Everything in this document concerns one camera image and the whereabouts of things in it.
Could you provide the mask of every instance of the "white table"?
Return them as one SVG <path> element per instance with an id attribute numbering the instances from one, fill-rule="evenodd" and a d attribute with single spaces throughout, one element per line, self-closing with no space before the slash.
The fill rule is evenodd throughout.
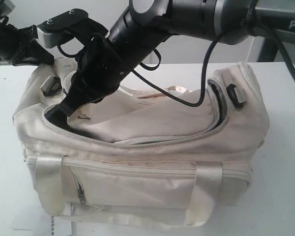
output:
<path id="1" fill-rule="evenodd" d="M 230 64 L 211 64 L 208 74 Z M 253 159 L 253 185 L 237 207 L 219 207 L 200 229 L 155 232 L 105 224 L 73 225 L 80 236 L 295 236 L 295 84 L 283 63 L 251 63 L 262 87 L 271 128 Z M 10 229 L 19 209 L 37 204 L 30 175 L 12 125 L 12 114 L 34 67 L 0 67 L 0 236 L 29 236 Z M 162 87 L 197 89 L 201 65 L 161 65 L 138 69 Z M 130 75 L 124 85 L 146 87 Z"/>

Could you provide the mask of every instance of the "white bag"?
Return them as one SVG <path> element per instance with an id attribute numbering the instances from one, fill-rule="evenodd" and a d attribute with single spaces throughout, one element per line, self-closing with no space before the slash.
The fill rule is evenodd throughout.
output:
<path id="1" fill-rule="evenodd" d="M 14 115 L 47 213 L 73 221 L 197 227 L 217 204 L 233 206 L 247 190 L 251 157 L 269 128 L 249 65 L 217 70 L 198 108 L 155 91 L 122 88 L 73 114 L 67 123 L 76 133 L 45 118 L 64 93 L 45 97 L 42 92 L 53 85 L 50 76 L 59 76 L 68 91 L 75 70 L 70 59 L 40 65 Z M 168 91 L 191 102 L 200 93 Z"/>

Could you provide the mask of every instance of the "screw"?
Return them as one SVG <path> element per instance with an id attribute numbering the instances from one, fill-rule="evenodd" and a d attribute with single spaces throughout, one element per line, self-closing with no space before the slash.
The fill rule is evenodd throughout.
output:
<path id="1" fill-rule="evenodd" d="M 53 20 L 52 20 L 52 19 L 49 19 L 49 20 L 47 20 L 47 24 L 48 24 L 48 25 L 53 25 L 53 24 L 54 24 L 54 22 L 53 22 Z"/>

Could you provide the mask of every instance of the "bag handle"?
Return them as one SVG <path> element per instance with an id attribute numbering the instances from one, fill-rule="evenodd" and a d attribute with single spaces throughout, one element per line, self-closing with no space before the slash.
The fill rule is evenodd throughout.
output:
<path id="1" fill-rule="evenodd" d="M 75 206 L 81 210 L 81 215 L 68 212 L 64 201 L 61 163 L 63 157 L 42 155 L 37 159 L 35 187 L 44 210 L 52 216 L 59 216 L 72 221 L 95 221 L 119 225 L 143 226 L 158 229 L 177 227 L 199 227 L 211 216 L 218 199 L 222 183 L 223 167 L 221 163 L 197 163 L 194 188 L 186 211 L 183 225 L 167 225 L 148 218 L 131 214 L 111 214 L 105 208 L 97 206 Z"/>

